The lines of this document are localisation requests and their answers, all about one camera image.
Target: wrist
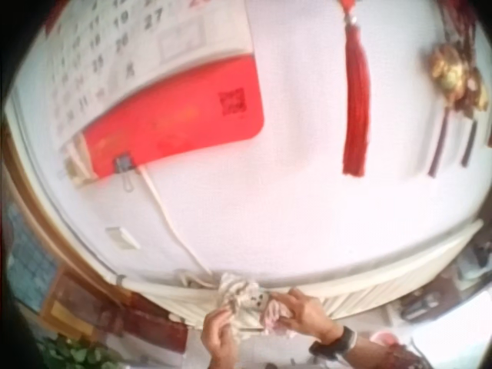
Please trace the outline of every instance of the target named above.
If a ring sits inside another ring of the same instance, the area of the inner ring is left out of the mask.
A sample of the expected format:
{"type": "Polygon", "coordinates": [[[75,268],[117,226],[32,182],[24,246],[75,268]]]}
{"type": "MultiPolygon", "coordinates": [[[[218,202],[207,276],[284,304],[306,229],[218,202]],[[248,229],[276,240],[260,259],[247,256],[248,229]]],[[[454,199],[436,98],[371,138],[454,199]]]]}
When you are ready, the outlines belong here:
{"type": "Polygon", "coordinates": [[[322,331],[317,339],[321,342],[321,344],[329,345],[335,342],[338,338],[342,336],[344,333],[344,326],[336,323],[331,323],[331,326],[326,330],[322,331]]]}
{"type": "Polygon", "coordinates": [[[212,357],[209,369],[234,369],[235,364],[232,357],[212,357]]]}

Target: calendar page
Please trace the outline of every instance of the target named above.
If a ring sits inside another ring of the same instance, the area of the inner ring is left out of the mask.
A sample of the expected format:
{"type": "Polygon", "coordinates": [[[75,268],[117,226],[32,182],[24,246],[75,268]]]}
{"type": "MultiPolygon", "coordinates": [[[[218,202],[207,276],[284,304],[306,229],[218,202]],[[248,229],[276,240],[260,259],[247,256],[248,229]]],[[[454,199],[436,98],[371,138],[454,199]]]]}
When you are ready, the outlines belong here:
{"type": "Polygon", "coordinates": [[[146,85],[253,52],[244,0],[71,0],[46,32],[57,149],[146,85]]]}

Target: hanging decoration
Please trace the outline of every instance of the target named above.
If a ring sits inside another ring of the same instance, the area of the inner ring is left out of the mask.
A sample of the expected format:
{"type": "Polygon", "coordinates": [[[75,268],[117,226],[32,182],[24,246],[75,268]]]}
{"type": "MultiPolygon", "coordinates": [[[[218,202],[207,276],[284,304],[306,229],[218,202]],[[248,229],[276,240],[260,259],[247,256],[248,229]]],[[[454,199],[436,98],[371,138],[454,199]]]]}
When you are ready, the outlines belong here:
{"type": "Polygon", "coordinates": [[[446,43],[434,49],[430,57],[430,73],[446,98],[444,119],[429,175],[436,177],[447,135],[451,110],[462,111],[472,121],[467,147],[461,165],[467,167],[477,134],[475,109],[485,111],[488,95],[476,65],[475,30],[476,18],[467,0],[437,0],[446,43]],[[452,23],[453,34],[449,23],[452,23]]]}
{"type": "Polygon", "coordinates": [[[344,174],[364,176],[369,135],[370,76],[361,44],[357,19],[351,14],[355,0],[339,0],[345,13],[347,65],[347,137],[344,149],[344,174]]]}

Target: left hand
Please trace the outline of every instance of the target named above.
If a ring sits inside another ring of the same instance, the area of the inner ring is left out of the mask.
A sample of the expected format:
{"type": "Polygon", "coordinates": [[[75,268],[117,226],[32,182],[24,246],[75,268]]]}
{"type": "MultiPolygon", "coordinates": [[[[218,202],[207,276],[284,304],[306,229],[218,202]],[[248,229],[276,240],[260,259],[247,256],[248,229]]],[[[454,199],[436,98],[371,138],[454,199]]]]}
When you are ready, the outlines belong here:
{"type": "Polygon", "coordinates": [[[201,342],[212,356],[210,368],[232,369],[238,360],[238,345],[232,337],[229,321],[232,311],[222,307],[205,317],[201,342]]]}

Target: white cable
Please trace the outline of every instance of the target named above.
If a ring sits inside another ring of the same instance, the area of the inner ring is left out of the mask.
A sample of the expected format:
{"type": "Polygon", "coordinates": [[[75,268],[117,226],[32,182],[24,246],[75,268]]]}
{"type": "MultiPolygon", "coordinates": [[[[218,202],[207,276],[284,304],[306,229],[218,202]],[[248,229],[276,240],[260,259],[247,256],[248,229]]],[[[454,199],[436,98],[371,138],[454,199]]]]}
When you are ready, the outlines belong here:
{"type": "Polygon", "coordinates": [[[142,178],[144,179],[145,184],[147,185],[148,190],[151,192],[152,197],[154,198],[155,202],[157,203],[159,210],[162,213],[162,216],[166,222],[166,225],[168,226],[169,231],[171,232],[172,236],[174,237],[175,241],[190,255],[190,257],[194,260],[194,262],[200,266],[208,275],[213,275],[212,271],[208,269],[205,264],[200,260],[200,258],[195,254],[195,252],[185,244],[185,242],[182,240],[181,236],[177,233],[176,228],[174,225],[171,223],[171,218],[169,217],[166,208],[164,207],[164,204],[162,203],[161,196],[159,196],[159,193],[157,192],[157,188],[154,186],[154,182],[151,180],[150,176],[148,175],[147,169],[145,168],[144,165],[141,165],[138,167],[138,171],[140,172],[142,178]]]}

